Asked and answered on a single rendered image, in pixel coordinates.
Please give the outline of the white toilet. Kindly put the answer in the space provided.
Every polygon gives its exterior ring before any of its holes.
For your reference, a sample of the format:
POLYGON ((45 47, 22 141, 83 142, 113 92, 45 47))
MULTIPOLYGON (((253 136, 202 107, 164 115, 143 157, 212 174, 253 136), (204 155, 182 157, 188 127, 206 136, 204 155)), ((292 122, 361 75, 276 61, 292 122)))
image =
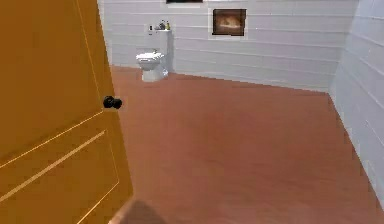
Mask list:
POLYGON ((168 76, 172 52, 171 30, 148 30, 142 52, 135 57, 144 82, 156 82, 168 76))

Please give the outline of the black door knob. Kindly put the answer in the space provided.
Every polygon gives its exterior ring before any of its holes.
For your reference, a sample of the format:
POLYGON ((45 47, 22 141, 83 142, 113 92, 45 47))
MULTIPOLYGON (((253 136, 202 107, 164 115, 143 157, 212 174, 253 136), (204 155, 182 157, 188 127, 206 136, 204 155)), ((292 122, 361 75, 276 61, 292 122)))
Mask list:
POLYGON ((114 98, 113 96, 106 96, 103 100, 103 106, 105 108, 115 108, 120 109, 123 102, 119 98, 114 98))

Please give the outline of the brown framed picture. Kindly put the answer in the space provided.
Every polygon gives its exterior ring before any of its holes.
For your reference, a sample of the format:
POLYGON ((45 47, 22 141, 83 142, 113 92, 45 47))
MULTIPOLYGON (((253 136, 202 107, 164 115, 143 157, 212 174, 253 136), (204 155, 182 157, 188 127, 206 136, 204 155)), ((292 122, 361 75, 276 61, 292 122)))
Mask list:
POLYGON ((210 39, 246 36, 246 8, 213 8, 210 16, 210 39))

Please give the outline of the orange room door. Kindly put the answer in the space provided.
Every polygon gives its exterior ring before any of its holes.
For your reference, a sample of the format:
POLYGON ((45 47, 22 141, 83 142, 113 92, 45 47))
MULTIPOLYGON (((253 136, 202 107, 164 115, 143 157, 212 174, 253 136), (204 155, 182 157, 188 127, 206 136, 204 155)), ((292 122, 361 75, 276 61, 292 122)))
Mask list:
POLYGON ((0 224, 117 224, 132 196, 98 0, 0 0, 0 224))

